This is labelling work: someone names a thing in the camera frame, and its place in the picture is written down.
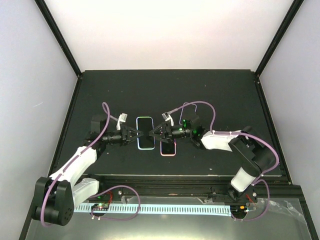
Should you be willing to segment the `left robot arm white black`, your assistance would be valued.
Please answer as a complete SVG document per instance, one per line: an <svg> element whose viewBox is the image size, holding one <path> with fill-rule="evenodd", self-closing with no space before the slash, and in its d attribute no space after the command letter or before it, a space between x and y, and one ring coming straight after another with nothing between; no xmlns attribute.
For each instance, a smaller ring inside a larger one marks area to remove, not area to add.
<svg viewBox="0 0 320 240"><path fill-rule="evenodd" d="M103 199L108 192L106 185L94 178L80 180L83 173L93 165L106 150L107 145L128 145L143 132L123 124L114 131L107 131L109 117L96 115L92 118L90 131L83 145L55 173L40 177L34 188L31 202L31 217L40 221L44 227L65 226L71 220L74 210L90 197Z"/></svg>

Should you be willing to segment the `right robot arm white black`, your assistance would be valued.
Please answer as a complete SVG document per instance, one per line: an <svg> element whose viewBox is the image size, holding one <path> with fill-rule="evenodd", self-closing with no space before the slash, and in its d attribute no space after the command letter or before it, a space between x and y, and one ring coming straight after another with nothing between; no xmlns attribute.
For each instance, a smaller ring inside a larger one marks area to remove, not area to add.
<svg viewBox="0 0 320 240"><path fill-rule="evenodd" d="M240 201L250 186L275 169L280 162L276 150L263 139L253 135L253 128L247 126L237 131L215 131L203 127L200 117L193 113L174 125L169 113L164 113L165 122L149 131L148 135L163 143L189 138L200 149L232 152L240 163L240 168L231 179L223 195L231 202Z"/></svg>

